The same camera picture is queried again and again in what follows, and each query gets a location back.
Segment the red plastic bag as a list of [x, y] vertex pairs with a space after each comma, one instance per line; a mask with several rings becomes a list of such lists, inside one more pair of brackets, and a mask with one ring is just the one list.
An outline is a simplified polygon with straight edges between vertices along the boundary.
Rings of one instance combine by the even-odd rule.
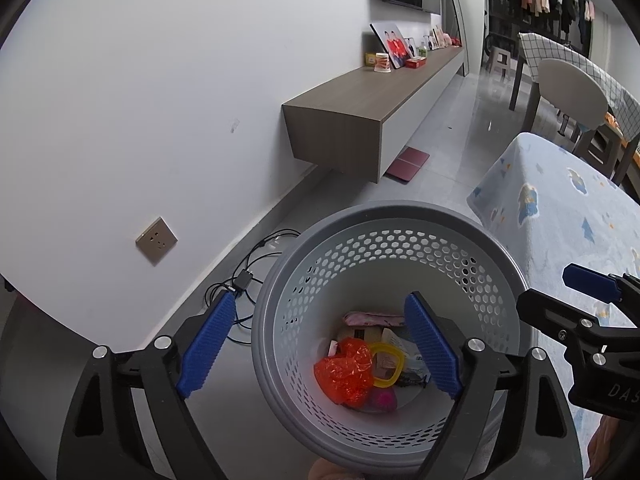
[[314, 364], [314, 378], [321, 391], [337, 405], [362, 408], [374, 386], [373, 358], [362, 339], [345, 338], [334, 356]]

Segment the grey perforated trash basket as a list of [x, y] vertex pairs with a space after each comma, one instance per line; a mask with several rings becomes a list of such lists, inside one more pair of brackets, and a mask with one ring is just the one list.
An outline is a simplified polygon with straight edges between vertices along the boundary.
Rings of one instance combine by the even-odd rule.
[[395, 389], [395, 411], [333, 403], [314, 366], [348, 335], [347, 313], [400, 315], [412, 292], [464, 336], [520, 354], [534, 339], [515, 309], [525, 287], [506, 248], [451, 210], [418, 202], [342, 210], [293, 240], [266, 276], [252, 331], [258, 384], [280, 423], [317, 455], [366, 474], [412, 474], [452, 402], [422, 370], [410, 332], [358, 328], [367, 340], [404, 347], [419, 376]]

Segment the light blue patterned rug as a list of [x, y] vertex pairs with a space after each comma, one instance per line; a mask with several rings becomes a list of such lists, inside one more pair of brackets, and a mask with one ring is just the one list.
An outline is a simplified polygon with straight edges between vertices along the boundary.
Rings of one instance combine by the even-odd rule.
[[603, 326], [631, 320], [566, 287], [571, 263], [603, 274], [639, 273], [639, 206], [583, 160], [523, 132], [468, 197], [485, 229], [518, 264], [529, 287], [596, 316]]

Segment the checkered cloth dining table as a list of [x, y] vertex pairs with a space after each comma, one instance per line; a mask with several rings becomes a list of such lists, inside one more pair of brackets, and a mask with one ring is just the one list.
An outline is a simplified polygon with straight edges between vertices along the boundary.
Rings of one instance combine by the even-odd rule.
[[[522, 129], [533, 127], [539, 101], [546, 99], [587, 128], [572, 137], [574, 153], [620, 184], [639, 145], [639, 101], [583, 55], [536, 32], [521, 32], [510, 110], [518, 100], [524, 66], [530, 71], [530, 90]], [[606, 123], [607, 112], [613, 113], [618, 126], [612, 130], [606, 150], [595, 153], [591, 141]]]

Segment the grey round-back chair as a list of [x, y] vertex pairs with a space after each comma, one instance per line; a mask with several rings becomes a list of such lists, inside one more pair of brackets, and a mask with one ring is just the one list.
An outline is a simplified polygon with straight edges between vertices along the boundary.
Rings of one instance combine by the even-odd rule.
[[605, 122], [608, 100], [603, 90], [597, 81], [570, 62], [559, 58], [543, 58], [538, 62], [522, 131], [532, 130], [541, 98], [563, 116], [574, 120], [575, 127], [570, 137], [574, 143], [583, 131], [597, 130]]

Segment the red bathroom scale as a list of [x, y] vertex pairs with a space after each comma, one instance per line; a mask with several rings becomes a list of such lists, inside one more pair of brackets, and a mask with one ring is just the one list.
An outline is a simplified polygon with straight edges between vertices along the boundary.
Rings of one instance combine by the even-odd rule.
[[384, 176], [407, 184], [423, 168], [429, 158], [430, 154], [407, 146], [390, 164]]

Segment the small wooden stool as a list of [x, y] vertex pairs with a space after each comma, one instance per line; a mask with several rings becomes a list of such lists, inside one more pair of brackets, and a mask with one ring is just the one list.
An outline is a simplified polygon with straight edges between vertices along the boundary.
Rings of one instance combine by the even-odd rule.
[[511, 53], [506, 49], [493, 46], [488, 58], [488, 72], [498, 72], [503, 78], [511, 73]]

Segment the floating brown tv cabinet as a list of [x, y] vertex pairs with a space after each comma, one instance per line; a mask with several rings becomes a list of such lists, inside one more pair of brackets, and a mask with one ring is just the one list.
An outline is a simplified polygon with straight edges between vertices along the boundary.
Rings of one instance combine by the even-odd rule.
[[360, 67], [282, 104], [293, 156], [378, 182], [462, 69], [465, 50], [431, 52], [419, 68]]

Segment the red flat box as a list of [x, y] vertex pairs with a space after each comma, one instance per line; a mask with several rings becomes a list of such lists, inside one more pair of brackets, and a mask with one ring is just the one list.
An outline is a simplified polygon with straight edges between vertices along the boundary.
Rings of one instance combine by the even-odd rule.
[[408, 68], [412, 68], [413, 70], [425, 65], [426, 58], [424, 58], [424, 56], [419, 56], [418, 58], [408, 58], [408, 60], [405, 60], [405, 66]]

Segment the hanging clothes rack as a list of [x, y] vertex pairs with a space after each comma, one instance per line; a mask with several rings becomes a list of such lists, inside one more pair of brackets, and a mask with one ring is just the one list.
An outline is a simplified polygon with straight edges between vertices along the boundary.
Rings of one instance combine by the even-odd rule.
[[538, 34], [588, 52], [596, 8], [592, 0], [521, 0], [521, 14]]

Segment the patterned paper cup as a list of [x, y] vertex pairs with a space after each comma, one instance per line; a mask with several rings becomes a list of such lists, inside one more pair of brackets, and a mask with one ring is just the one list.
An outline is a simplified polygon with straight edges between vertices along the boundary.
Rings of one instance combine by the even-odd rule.
[[388, 74], [392, 71], [392, 63], [387, 53], [377, 53], [373, 69], [375, 73]]

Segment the metal wall socket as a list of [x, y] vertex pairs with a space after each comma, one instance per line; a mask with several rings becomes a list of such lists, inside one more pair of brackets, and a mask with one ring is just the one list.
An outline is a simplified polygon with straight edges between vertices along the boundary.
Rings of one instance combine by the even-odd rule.
[[178, 238], [162, 217], [152, 222], [136, 239], [143, 257], [156, 266], [178, 243]]

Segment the small white photo frame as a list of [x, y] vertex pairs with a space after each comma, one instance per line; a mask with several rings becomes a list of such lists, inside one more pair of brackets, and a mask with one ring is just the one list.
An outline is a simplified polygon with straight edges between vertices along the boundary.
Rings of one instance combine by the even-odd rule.
[[405, 38], [405, 44], [407, 47], [408, 52], [410, 53], [410, 55], [413, 58], [416, 58], [419, 53], [418, 53], [418, 49], [416, 48], [416, 45], [414, 44], [414, 41], [412, 38]]

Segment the large red photo frame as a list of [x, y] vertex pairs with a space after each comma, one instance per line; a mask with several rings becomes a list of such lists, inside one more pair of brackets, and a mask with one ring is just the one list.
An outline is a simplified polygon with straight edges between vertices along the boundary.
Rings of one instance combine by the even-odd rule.
[[398, 26], [394, 22], [377, 21], [371, 22], [370, 27], [390, 57], [393, 68], [398, 70], [404, 67], [408, 59], [412, 58], [412, 54]]

